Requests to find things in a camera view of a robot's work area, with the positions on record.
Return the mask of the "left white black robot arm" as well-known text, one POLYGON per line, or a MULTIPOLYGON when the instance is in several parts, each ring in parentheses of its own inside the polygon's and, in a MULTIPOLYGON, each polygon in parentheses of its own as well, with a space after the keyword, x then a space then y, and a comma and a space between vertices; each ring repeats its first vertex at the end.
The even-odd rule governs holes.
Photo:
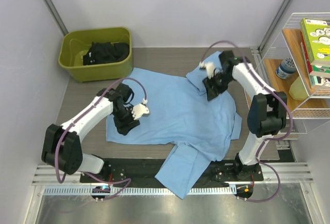
POLYGON ((75 172, 91 173, 98 182, 105 182, 110 176, 109 162, 93 154, 82 152, 81 143, 86 135, 106 116, 111 115, 117 132, 127 135, 137 127, 139 118, 149 113, 147 98, 133 106, 130 101, 133 90, 120 83, 115 89, 104 88, 76 116, 61 125, 48 126, 41 160, 65 175, 75 172))

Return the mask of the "light blue long sleeve shirt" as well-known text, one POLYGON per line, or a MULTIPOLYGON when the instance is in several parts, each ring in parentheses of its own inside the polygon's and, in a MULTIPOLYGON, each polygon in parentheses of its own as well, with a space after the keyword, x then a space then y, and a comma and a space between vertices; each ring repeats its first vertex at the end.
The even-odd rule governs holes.
POLYGON ((240 137, 242 119, 234 99, 224 92, 208 100, 206 76, 200 68, 185 77, 135 68, 124 82, 135 94, 133 104, 147 98, 150 114, 127 135, 118 133, 111 116, 106 119, 109 142, 174 145, 156 179, 179 198, 185 198, 209 164, 223 160, 230 142, 240 137))

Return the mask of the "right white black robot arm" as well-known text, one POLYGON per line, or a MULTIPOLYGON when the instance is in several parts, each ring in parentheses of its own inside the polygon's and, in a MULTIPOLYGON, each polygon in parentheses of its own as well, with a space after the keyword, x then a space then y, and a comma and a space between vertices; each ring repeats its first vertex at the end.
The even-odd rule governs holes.
POLYGON ((238 180, 249 180, 258 171, 259 157, 269 140, 286 126, 287 95, 277 92, 258 76, 246 57, 235 57, 231 50, 219 54, 221 68, 202 61, 207 99, 213 100, 224 93, 232 81, 237 81, 248 94, 251 104, 247 115, 248 137, 237 153, 233 174, 238 180))

